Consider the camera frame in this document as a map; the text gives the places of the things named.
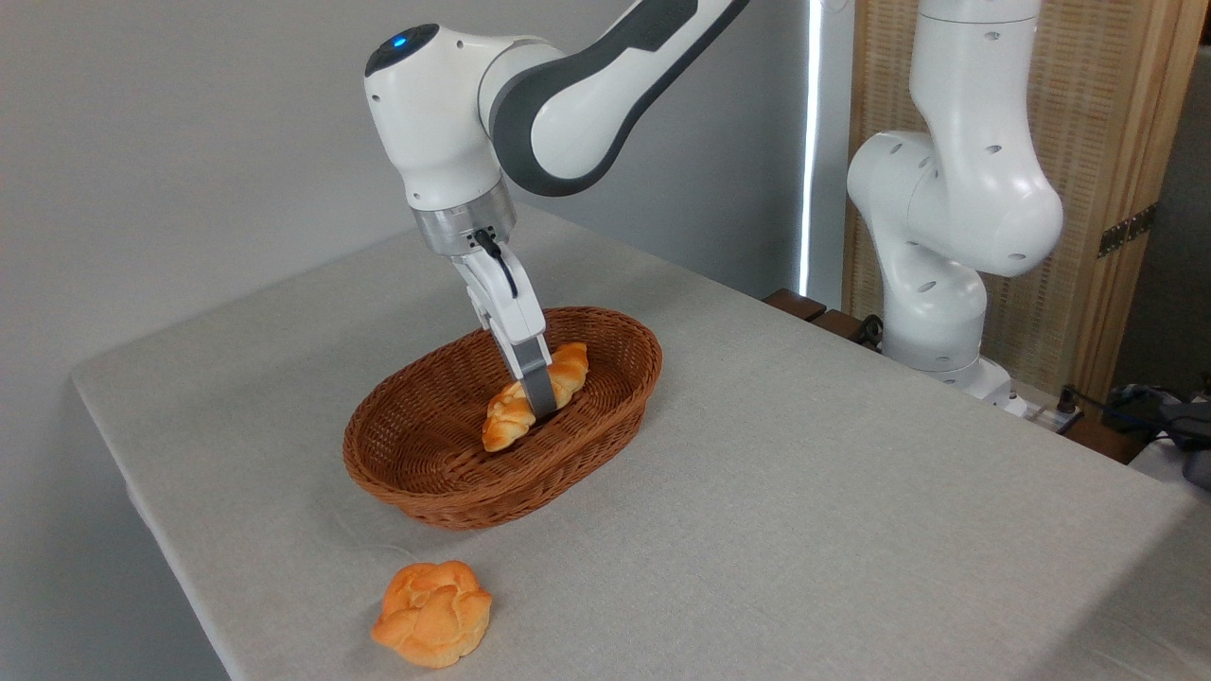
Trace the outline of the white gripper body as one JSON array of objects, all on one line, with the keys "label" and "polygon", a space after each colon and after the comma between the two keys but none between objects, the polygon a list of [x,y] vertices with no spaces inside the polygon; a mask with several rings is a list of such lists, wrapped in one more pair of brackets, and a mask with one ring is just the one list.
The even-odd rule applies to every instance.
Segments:
[{"label": "white gripper body", "polygon": [[498,344],[515,347],[545,332],[541,307],[527,271],[506,245],[493,257],[484,248],[450,258],[467,285],[467,297],[480,315],[482,327]]}]

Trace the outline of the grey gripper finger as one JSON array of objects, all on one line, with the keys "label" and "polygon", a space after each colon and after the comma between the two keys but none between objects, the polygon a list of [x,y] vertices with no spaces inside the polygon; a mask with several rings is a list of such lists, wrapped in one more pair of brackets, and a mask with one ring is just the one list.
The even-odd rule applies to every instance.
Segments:
[{"label": "grey gripper finger", "polygon": [[518,344],[499,340],[499,349],[513,380],[520,382],[536,419],[553,414],[558,407],[549,374],[551,355],[544,334],[539,333]]}]

